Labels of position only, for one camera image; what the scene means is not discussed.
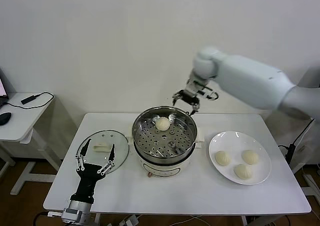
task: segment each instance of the white table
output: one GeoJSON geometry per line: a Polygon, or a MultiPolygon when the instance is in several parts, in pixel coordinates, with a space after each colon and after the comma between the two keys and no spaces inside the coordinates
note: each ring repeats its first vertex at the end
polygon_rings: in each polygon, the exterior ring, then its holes
{"type": "MultiPolygon", "coordinates": [[[[138,114],[87,114],[65,156],[43,203],[45,209],[63,210],[80,181],[75,154],[84,139],[112,129],[128,135],[138,114]]],[[[205,143],[191,164],[170,178],[147,177],[133,146],[124,164],[96,184],[92,212],[188,215],[273,215],[307,213],[311,207],[292,171],[259,115],[197,114],[193,116],[205,143]],[[271,158],[269,178],[258,185],[236,184],[212,165],[209,142],[222,131],[240,131],[257,139],[271,158]]]]}
{"type": "MultiPolygon", "coordinates": [[[[34,107],[40,106],[46,103],[51,95],[43,94],[37,97],[35,100],[22,105],[21,100],[27,98],[31,95],[36,95],[38,93],[15,93],[9,94],[9,103],[13,105],[19,105],[22,107],[34,107]]],[[[29,110],[24,110],[22,108],[12,107],[10,105],[3,105],[0,108],[0,114],[5,112],[11,112],[11,119],[9,122],[3,126],[0,126],[0,143],[3,141],[29,143],[31,137],[37,142],[36,149],[42,154],[42,156],[48,160],[48,162],[58,171],[61,165],[61,160],[52,151],[51,148],[47,147],[47,143],[41,138],[38,132],[33,128],[37,120],[43,114],[50,103],[43,107],[33,108],[29,110]]],[[[5,166],[0,171],[0,176],[3,175],[8,166],[14,166],[15,162],[10,158],[10,156],[0,147],[0,157],[6,161],[5,166]]],[[[22,188],[25,181],[37,181],[37,182],[52,182],[55,178],[54,175],[46,174],[33,174],[30,173],[34,167],[35,162],[29,162],[25,167],[20,178],[14,185],[10,194],[17,195],[22,188]]]]}

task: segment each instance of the white wall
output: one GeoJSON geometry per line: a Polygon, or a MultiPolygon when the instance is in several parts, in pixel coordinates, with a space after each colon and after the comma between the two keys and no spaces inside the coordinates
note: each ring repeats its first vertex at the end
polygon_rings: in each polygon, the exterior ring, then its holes
{"type": "MultiPolygon", "coordinates": [[[[18,92],[86,112],[170,104],[214,45],[297,83],[319,61],[319,0],[0,0],[0,68],[18,92]]],[[[257,112],[225,93],[201,112],[257,112]]]]}

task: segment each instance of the floor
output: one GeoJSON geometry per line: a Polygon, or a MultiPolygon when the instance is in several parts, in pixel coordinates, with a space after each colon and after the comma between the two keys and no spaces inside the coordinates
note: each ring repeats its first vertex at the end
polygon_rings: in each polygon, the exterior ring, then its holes
{"type": "MultiPolygon", "coordinates": [[[[21,189],[19,195],[10,195],[10,190],[18,179],[19,175],[26,166],[26,161],[18,161],[15,167],[10,167],[3,178],[0,179],[0,219],[2,226],[25,226],[32,225],[34,216],[43,211],[43,201],[50,189],[50,183],[27,182],[21,189]]],[[[305,166],[305,173],[310,173],[316,183],[320,185],[320,176],[317,175],[317,166],[305,166]]],[[[55,174],[56,171],[47,162],[37,162],[33,173],[55,174]]],[[[300,186],[307,186],[300,170],[296,174],[300,186]]],[[[320,215],[320,206],[314,197],[308,197],[312,209],[320,215]]],[[[101,216],[100,225],[107,226],[111,223],[117,226],[125,217],[123,214],[105,214],[101,216]]],[[[320,221],[311,212],[301,215],[289,215],[291,226],[320,226],[320,221]]],[[[139,226],[169,226],[175,222],[190,219],[189,216],[165,216],[165,215],[143,215],[139,218],[139,226]]],[[[240,216],[203,216],[201,219],[207,221],[212,226],[238,226],[242,225],[240,216]]],[[[290,225],[286,217],[275,221],[277,226],[290,225]]],[[[36,222],[37,226],[62,226],[60,218],[48,218],[40,216],[36,222]]],[[[193,219],[178,225],[183,226],[201,226],[205,225],[202,221],[193,219]]]]}

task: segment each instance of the white plate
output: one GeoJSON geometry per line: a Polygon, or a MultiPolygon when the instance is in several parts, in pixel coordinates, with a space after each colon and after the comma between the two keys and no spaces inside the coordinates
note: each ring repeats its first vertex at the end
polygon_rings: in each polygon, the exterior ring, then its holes
{"type": "Polygon", "coordinates": [[[209,145],[209,156],[216,169],[227,179],[244,185],[254,185],[265,181],[271,172],[271,160],[260,143],[254,138],[241,132],[221,132],[214,136],[209,145]],[[259,162],[249,165],[252,169],[252,178],[240,179],[234,172],[234,167],[240,163],[246,164],[242,159],[242,152],[245,150],[254,150],[259,155],[259,162]],[[231,162],[228,166],[221,166],[215,159],[215,153],[226,151],[231,162]]]}

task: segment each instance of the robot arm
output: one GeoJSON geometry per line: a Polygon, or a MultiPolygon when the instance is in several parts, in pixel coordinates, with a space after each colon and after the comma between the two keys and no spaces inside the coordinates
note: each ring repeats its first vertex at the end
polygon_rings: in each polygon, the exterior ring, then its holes
{"type": "Polygon", "coordinates": [[[214,48],[198,52],[184,90],[173,96],[173,103],[182,99],[199,111],[197,95],[215,100],[218,95],[207,87],[210,80],[229,94],[258,109],[280,109],[286,113],[303,112],[320,120],[320,89],[294,85],[278,68],[214,48]]]}

